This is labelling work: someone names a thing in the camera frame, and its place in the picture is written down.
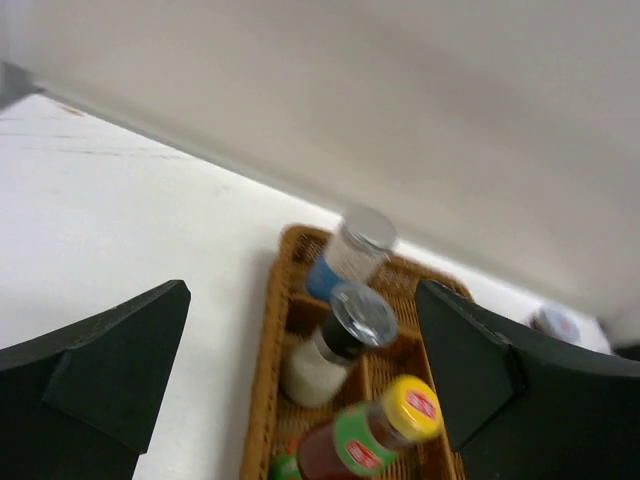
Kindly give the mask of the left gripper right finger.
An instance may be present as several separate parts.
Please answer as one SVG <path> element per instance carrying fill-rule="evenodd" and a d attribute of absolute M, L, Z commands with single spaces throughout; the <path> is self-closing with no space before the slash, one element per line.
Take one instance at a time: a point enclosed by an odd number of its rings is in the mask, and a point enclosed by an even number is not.
<path fill-rule="evenodd" d="M 451 447 L 470 479 L 635 479 L 639 365 L 493 313 L 434 281 L 415 294 Z"/>

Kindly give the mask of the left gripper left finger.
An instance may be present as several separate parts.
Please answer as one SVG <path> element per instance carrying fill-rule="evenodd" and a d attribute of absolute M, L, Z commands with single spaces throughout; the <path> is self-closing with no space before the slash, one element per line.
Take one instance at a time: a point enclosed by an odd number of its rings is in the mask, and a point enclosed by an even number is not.
<path fill-rule="evenodd" d="M 170 280 L 1 351 L 4 479 L 130 479 L 149 448 L 191 293 Z"/>

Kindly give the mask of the red-label spice jar back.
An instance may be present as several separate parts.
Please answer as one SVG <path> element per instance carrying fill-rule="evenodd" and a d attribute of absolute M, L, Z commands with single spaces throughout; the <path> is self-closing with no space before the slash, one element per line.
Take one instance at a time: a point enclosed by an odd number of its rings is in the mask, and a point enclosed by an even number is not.
<path fill-rule="evenodd" d="M 566 343 L 577 344 L 581 339 L 576 319 L 565 310 L 542 306 L 528 320 L 534 330 Z"/>

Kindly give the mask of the yellow-cap hot sauce bottle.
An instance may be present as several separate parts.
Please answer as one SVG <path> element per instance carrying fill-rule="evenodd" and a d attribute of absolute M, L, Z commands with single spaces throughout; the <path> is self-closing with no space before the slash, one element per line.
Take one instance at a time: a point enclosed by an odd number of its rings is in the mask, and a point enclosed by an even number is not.
<path fill-rule="evenodd" d="M 438 437 L 439 400 L 427 383 L 401 375 L 374 401 L 351 405 L 312 427 L 271 464 L 271 479 L 369 479 L 399 453 Z"/>

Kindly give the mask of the black-top salt grinder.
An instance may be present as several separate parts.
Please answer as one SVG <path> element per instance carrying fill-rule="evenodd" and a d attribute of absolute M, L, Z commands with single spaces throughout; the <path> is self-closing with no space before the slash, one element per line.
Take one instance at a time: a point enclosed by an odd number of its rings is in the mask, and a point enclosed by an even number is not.
<path fill-rule="evenodd" d="M 280 388 L 301 407 L 329 403 L 360 357 L 390 346 L 399 334 L 392 307 L 366 285 L 336 286 L 329 296 L 329 307 L 313 334 L 283 360 Z"/>

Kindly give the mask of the silver-lid spice jar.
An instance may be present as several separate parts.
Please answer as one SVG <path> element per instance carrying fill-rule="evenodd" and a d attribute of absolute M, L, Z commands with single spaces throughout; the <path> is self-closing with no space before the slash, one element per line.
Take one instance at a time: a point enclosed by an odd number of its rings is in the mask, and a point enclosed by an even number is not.
<path fill-rule="evenodd" d="M 367 284 L 396 241 L 397 230 L 385 215 L 369 207 L 351 208 L 307 274 L 307 293 L 327 302 L 336 285 Z"/>

